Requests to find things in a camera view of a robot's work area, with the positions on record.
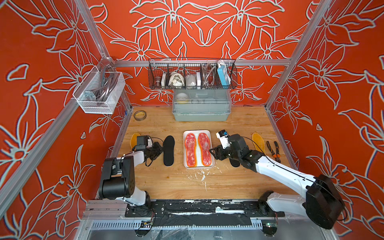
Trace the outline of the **black insole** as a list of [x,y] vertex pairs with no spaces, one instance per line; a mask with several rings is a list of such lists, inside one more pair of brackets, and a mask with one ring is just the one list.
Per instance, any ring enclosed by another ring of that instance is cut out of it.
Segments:
[[235,160],[235,159],[230,159],[230,163],[235,168],[238,168],[241,165],[241,163],[238,160]]
[[167,136],[163,144],[164,165],[170,167],[174,164],[175,139],[173,136]]

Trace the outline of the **yellow insole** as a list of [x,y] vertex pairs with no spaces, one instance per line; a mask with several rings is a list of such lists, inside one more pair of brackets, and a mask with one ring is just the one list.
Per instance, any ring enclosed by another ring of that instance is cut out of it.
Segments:
[[254,146],[257,151],[265,153],[265,141],[260,134],[253,133],[252,141],[254,142]]
[[187,166],[190,168],[197,166],[197,154],[196,154],[196,145],[189,145],[186,147],[187,151]]
[[130,140],[130,146],[133,149],[137,145],[137,137],[140,137],[141,134],[139,133],[133,133],[131,140]]

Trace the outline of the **red insole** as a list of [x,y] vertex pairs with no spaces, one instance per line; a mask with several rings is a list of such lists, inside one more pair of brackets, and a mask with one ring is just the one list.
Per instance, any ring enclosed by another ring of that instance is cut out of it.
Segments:
[[196,157],[196,137],[193,133],[188,133],[185,138],[186,163],[189,168],[197,166]]
[[199,133],[198,144],[201,150],[201,160],[202,164],[205,167],[208,167],[212,164],[212,158],[210,154],[210,139],[206,133]]

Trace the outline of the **white storage tray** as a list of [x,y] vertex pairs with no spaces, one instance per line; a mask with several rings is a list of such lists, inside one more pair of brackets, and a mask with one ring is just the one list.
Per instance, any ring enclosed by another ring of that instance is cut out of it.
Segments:
[[[194,167],[194,168],[189,168],[187,166],[187,163],[186,163],[186,150],[185,150],[185,138],[186,138],[186,135],[188,133],[193,133],[196,137],[196,154],[197,154],[197,166]],[[212,148],[212,140],[211,140],[211,133],[208,131],[208,130],[199,130],[199,131],[185,131],[183,133],[183,142],[184,142],[184,166],[187,168],[187,169],[210,169],[212,168],[214,165],[215,165],[215,160],[214,160],[214,157],[211,155],[211,158],[212,158],[212,164],[208,167],[205,167],[203,166],[202,164],[202,160],[201,160],[201,150],[200,150],[200,147],[199,147],[199,144],[198,144],[198,136],[199,136],[199,133],[206,133],[210,139],[210,143],[211,143],[211,146],[210,146],[210,149]]]

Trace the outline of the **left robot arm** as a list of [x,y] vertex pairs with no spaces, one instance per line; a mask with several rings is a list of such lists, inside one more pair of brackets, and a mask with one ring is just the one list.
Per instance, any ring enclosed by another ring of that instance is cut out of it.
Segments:
[[154,161],[163,152],[160,143],[150,136],[138,136],[133,150],[119,158],[107,158],[99,186],[99,198],[121,200],[132,207],[151,207],[151,199],[146,191],[136,187],[135,167],[149,166],[147,160]]

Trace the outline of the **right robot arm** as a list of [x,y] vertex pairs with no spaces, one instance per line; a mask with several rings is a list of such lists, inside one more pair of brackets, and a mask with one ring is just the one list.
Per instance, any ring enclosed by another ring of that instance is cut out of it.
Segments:
[[229,159],[232,166],[243,166],[270,177],[297,193],[266,193],[268,209],[308,217],[326,230],[333,228],[345,208],[345,203],[329,177],[302,173],[272,160],[262,151],[250,150],[244,138],[238,134],[228,135],[222,130],[216,136],[221,145],[210,150],[216,160]]

